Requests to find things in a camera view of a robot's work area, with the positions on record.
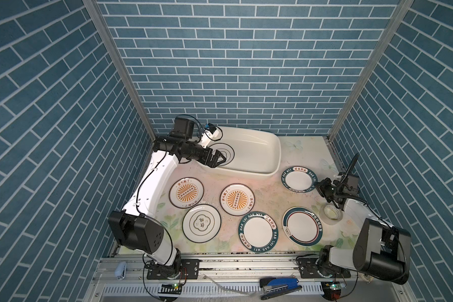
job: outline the table surface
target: table surface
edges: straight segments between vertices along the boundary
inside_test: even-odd
[[[221,192],[229,184],[235,183],[244,184],[254,192],[255,205],[252,211],[268,214],[277,224],[279,238],[270,252],[318,251],[324,245],[333,245],[345,249],[354,247],[360,229],[346,214],[341,221],[333,226],[322,223],[322,238],[316,245],[307,247],[297,245],[287,237],[282,228],[282,218],[288,209],[301,206],[318,215],[321,206],[326,204],[326,200],[320,197],[317,190],[308,193],[295,193],[288,190],[281,182],[282,172],[292,166],[303,166],[311,169],[317,175],[317,178],[322,180],[326,177],[332,179],[338,171],[323,137],[287,136],[279,138],[282,146],[280,167],[277,173],[266,180],[206,172],[195,161],[181,164],[175,169],[161,195],[156,219],[168,229],[176,248],[182,253],[250,252],[243,246],[238,235],[238,225],[242,217],[229,215],[220,206]],[[176,181],[184,177],[194,177],[201,181],[205,192],[199,203],[214,206],[221,215],[220,231],[215,238],[206,243],[194,243],[185,237],[182,231],[182,221],[189,209],[176,208],[169,201],[169,189]],[[136,253],[139,253],[139,251],[132,251],[123,246],[119,250],[119,254]]]

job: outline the brick pattern wallpaper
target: brick pattern wallpaper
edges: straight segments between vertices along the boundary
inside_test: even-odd
[[[453,301],[453,0],[415,0],[344,123],[363,196],[412,235],[409,284]]]
[[[157,132],[326,135],[398,0],[99,2]]]
[[[149,141],[81,0],[0,0],[0,302],[84,297]]]

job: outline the plate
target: plate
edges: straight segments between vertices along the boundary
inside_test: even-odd
[[[191,208],[201,200],[203,192],[203,184],[198,179],[181,178],[169,190],[169,201],[180,209]]]
[[[233,216],[243,216],[255,204],[254,192],[244,184],[231,184],[220,195],[222,209]]]
[[[238,235],[247,249],[256,253],[265,253],[277,243],[279,230],[275,221],[267,214],[251,212],[240,221]]]
[[[298,245],[316,245],[322,238],[320,219],[303,207],[288,209],[282,219],[282,225],[287,237]]]
[[[307,193],[315,188],[317,176],[306,167],[291,167],[282,173],[282,184],[296,193]]]
[[[195,243],[204,243],[218,234],[221,224],[217,209],[208,204],[199,204],[184,216],[183,233]]]
[[[233,151],[233,148],[229,144],[218,142],[212,144],[209,147],[213,149],[213,151],[219,150],[223,154],[223,156],[226,157],[226,162],[218,165],[219,167],[228,165],[235,157],[235,151]]]

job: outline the white basin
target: white basin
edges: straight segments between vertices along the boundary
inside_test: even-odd
[[[227,165],[210,168],[198,163],[204,170],[229,176],[266,179],[275,174],[280,166],[280,140],[270,132],[221,127],[223,137],[218,142],[230,145],[235,156]]]

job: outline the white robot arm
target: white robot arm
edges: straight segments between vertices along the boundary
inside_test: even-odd
[[[359,153],[340,181],[331,182],[326,178],[316,184],[322,197],[343,210],[361,228],[354,249],[325,246],[319,255],[318,268],[328,275],[336,270],[341,274],[342,269],[348,269],[404,284],[409,277],[411,235],[382,219],[367,201],[357,196],[359,178],[351,171],[358,157]]]
[[[168,231],[155,220],[166,182],[183,158],[198,160],[212,168],[226,161],[218,150],[213,152],[207,147],[221,138],[221,130],[207,125],[201,139],[190,142],[193,126],[188,119],[176,118],[169,135],[155,140],[151,161],[138,188],[120,212],[113,211],[109,216],[109,225],[119,244],[144,251],[157,265],[171,267],[172,275],[179,268],[180,252],[173,248]]]

